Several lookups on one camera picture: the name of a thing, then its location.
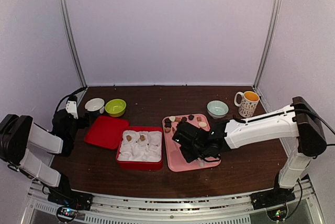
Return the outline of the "red tin lid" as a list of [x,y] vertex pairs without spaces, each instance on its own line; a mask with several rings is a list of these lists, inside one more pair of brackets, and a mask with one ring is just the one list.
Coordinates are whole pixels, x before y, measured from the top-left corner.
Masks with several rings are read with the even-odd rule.
[[129,121],[109,116],[99,116],[84,137],[88,144],[116,150],[121,143],[122,133],[129,126]]

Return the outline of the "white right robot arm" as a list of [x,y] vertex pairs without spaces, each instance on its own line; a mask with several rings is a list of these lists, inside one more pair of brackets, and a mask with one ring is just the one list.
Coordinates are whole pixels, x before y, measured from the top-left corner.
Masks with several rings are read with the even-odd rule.
[[172,140],[180,146],[187,162],[201,159],[213,163],[221,154],[245,145],[276,138],[295,138],[296,148],[277,174],[275,186],[268,198],[279,204],[292,192],[300,175],[311,160],[327,148],[323,132],[325,122],[300,96],[277,111],[246,119],[232,118],[215,123],[210,130],[196,127],[189,122],[179,122]]

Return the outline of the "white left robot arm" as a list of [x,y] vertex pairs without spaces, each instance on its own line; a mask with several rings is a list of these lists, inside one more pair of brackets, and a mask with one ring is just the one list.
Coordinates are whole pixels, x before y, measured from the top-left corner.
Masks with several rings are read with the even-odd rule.
[[65,108],[56,108],[52,118],[52,130],[48,131],[34,122],[31,116],[8,114],[1,121],[1,160],[9,168],[22,172],[49,188],[56,188],[54,195],[64,205],[75,201],[69,181],[44,161],[35,156],[30,147],[42,149],[48,154],[69,157],[79,129],[89,125],[89,116],[80,117],[77,96],[72,93],[61,99]]

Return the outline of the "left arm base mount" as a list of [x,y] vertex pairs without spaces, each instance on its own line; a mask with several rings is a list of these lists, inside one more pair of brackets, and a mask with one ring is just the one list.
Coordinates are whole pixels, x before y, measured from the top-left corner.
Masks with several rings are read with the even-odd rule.
[[92,200],[92,194],[77,191],[72,191],[69,197],[62,196],[59,193],[49,193],[48,195],[48,201],[75,210],[89,211],[91,209]]

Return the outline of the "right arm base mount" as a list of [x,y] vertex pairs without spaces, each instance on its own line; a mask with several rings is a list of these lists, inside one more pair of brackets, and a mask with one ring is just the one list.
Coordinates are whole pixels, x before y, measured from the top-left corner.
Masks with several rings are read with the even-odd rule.
[[293,192],[275,192],[273,190],[257,192],[250,195],[254,210],[269,208],[294,200]]

